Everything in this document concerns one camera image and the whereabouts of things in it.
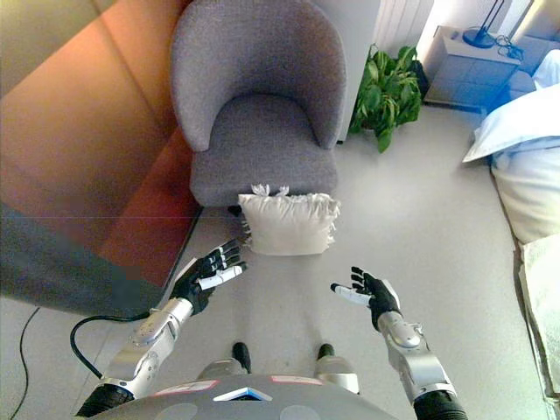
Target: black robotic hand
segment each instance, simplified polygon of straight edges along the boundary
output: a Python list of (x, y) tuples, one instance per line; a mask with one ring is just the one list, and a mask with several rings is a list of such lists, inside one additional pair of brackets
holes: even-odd
[(170, 298), (188, 300), (192, 305), (192, 315), (196, 315), (207, 307), (215, 286), (239, 276), (246, 269), (247, 264), (241, 262), (237, 240), (226, 242), (191, 262), (179, 276)]
[(379, 331), (377, 320), (385, 312), (399, 312), (400, 303), (395, 290), (387, 280), (373, 277), (358, 267), (352, 267), (350, 276), (352, 289), (340, 284), (331, 284), (331, 290), (356, 304), (367, 305), (371, 310), (371, 321)]

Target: gray floor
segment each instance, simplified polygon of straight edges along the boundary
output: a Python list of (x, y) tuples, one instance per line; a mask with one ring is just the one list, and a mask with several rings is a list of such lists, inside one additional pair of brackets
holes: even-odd
[[(367, 310), (329, 290), (331, 282), (349, 283), (350, 267), (358, 265), (391, 280), (406, 319), (422, 322), (469, 418), (546, 419), (515, 296), (508, 224), (488, 169), (460, 163), (478, 122), (475, 114), (424, 107), (381, 156), (358, 136), (338, 146), (336, 243), (306, 257), (246, 250), (249, 270), (188, 322), (155, 388), (193, 379), (228, 356), (236, 340), (248, 344), (257, 373), (312, 375), (319, 345), (328, 341), (358, 370), (364, 398), (402, 420), (415, 418)], [(205, 210), (183, 263), (240, 232), (227, 212)], [(2, 299), (2, 414), (21, 392), (17, 336), (31, 309)], [(93, 389), (67, 344), (77, 318), (40, 311), (31, 325), (30, 395), (19, 418), (42, 418), (46, 408), (46, 418), (68, 416)], [(84, 349), (98, 354), (102, 368), (129, 329), (91, 325), (81, 335)]]

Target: lamp base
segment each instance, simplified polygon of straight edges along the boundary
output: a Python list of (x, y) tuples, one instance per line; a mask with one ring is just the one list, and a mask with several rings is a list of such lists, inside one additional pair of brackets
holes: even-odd
[(463, 40), (470, 46), (477, 48), (492, 48), (495, 44), (494, 38), (488, 35), (486, 29), (469, 29), (463, 32)]

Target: gray armchair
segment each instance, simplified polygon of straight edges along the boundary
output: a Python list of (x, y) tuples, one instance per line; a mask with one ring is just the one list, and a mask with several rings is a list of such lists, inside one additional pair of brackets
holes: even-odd
[(171, 49), (173, 105), (194, 150), (202, 206), (252, 184), (329, 193), (346, 63), (339, 34), (305, 0), (195, 0)]

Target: potted plant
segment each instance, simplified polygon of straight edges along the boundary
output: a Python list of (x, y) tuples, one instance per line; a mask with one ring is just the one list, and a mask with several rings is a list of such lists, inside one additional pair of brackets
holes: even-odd
[(412, 70), (416, 55), (416, 48), (404, 46), (396, 59), (383, 51), (372, 54), (372, 48), (367, 56), (350, 132), (372, 130), (380, 153), (391, 144), (395, 127), (418, 118), (422, 97)]

